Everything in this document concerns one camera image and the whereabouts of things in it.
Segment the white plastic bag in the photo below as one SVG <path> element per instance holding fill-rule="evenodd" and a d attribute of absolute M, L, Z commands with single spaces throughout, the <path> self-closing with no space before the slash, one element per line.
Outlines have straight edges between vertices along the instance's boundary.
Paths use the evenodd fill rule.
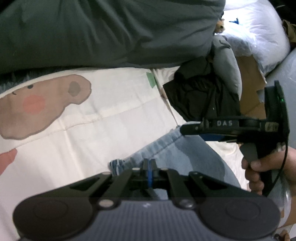
<path fill-rule="evenodd" d="M 257 2 L 257 0 L 226 0 L 224 11 L 239 9 L 254 2 Z"/>
<path fill-rule="evenodd" d="M 227 38 L 236 57 L 251 56 L 255 50 L 255 35 L 244 26 L 226 21 L 225 31 L 221 34 Z"/>
<path fill-rule="evenodd" d="M 244 8 L 224 11 L 225 22 L 234 21 L 255 37 L 253 56 L 266 75 L 290 53 L 290 43 L 276 10 L 268 0 L 258 0 Z"/>

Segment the person's arm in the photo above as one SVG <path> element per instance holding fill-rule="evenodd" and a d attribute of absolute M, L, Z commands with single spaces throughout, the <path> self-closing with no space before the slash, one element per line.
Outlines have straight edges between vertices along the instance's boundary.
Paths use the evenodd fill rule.
<path fill-rule="evenodd" d="M 251 165 L 243 159 L 242 168 L 246 170 L 245 177 L 250 181 L 251 191 L 262 195 L 264 183 L 260 180 L 260 172 L 280 169 L 284 160 L 285 151 L 270 154 L 260 160 L 251 162 Z M 290 185 L 292 195 L 291 212 L 284 226 L 296 223 L 296 150 L 289 147 L 288 156 L 283 169 L 285 177 Z"/>

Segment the ribbed gray surface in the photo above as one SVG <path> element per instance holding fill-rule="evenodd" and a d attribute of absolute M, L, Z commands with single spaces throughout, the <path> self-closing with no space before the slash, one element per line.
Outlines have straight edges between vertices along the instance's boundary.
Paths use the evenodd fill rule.
<path fill-rule="evenodd" d="M 172 201 L 123 201 L 101 211 L 84 233 L 67 241 L 230 241 L 205 227 L 190 210 Z M 273 241 L 271 237 L 260 241 Z"/>

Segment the black cable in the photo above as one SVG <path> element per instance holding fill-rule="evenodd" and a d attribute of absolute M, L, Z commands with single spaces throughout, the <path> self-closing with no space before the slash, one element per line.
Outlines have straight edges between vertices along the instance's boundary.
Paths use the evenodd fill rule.
<path fill-rule="evenodd" d="M 271 189 L 270 189 L 269 193 L 267 194 L 267 196 L 269 196 L 269 194 L 271 193 L 272 189 L 274 188 L 276 182 L 278 181 L 278 179 L 281 176 L 281 173 L 282 173 L 282 171 L 284 169 L 284 166 L 285 166 L 285 163 L 286 163 L 286 159 L 287 159 L 287 156 L 288 156 L 288 138 L 286 139 L 285 143 L 286 143 L 286 149 L 285 149 L 285 156 L 284 156 L 283 163 L 281 165 L 281 168 L 279 169 L 278 175 L 276 176 L 274 182 L 272 183 Z"/>

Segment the pink cheek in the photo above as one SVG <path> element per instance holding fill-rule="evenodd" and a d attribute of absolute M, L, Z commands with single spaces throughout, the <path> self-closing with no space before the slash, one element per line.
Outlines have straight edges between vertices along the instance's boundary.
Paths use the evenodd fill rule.
<path fill-rule="evenodd" d="M 28 114 L 38 114 L 45 108 L 45 99 L 39 95 L 30 95 L 22 103 L 23 109 Z"/>

